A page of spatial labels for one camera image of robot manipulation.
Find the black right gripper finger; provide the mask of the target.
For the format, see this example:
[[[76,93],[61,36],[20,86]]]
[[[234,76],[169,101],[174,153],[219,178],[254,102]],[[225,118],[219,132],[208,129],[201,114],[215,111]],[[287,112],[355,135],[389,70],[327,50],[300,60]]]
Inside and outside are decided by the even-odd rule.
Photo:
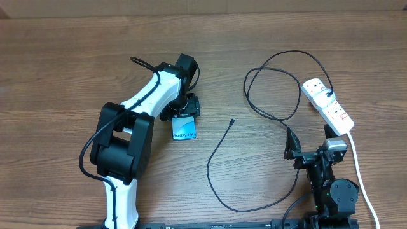
[[[338,137],[338,135],[334,132],[334,130],[330,127],[329,124],[324,125],[324,133],[325,133],[326,139]]]
[[[284,159],[292,160],[295,158],[295,155],[301,153],[301,144],[298,137],[291,128],[287,128],[286,134],[287,138],[286,147],[284,150]]]

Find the Samsung Galaxy smartphone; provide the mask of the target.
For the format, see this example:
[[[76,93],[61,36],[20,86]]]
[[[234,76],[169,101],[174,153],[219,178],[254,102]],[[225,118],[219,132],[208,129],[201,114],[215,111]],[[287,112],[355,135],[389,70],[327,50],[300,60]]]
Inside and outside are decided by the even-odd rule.
[[[172,138],[175,141],[195,139],[197,137],[195,118],[173,118],[172,119]]]

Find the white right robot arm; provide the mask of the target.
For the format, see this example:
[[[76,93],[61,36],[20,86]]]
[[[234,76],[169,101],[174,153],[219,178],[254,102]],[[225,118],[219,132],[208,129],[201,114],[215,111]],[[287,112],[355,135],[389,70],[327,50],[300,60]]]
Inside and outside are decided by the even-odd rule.
[[[335,178],[332,169],[343,161],[347,143],[329,125],[324,126],[324,131],[326,139],[322,146],[304,152],[295,133],[287,129],[284,158],[294,160],[294,169],[306,170],[315,202],[315,211],[305,213],[298,221],[298,228],[358,228],[357,220],[350,216],[355,214],[359,187],[349,179]]]

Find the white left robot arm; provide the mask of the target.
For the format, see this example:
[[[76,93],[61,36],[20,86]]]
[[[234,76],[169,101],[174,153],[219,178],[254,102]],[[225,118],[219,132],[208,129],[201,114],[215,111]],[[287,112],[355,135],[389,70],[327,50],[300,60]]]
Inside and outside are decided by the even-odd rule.
[[[90,162],[97,168],[91,178],[102,181],[106,189],[107,216],[101,228],[137,227],[137,181],[149,162],[156,118],[194,127],[201,112],[192,93],[200,75],[192,56],[180,54],[174,65],[152,66],[137,57],[131,61],[152,71],[152,79],[121,104],[106,103],[96,132],[82,149],[91,150]]]

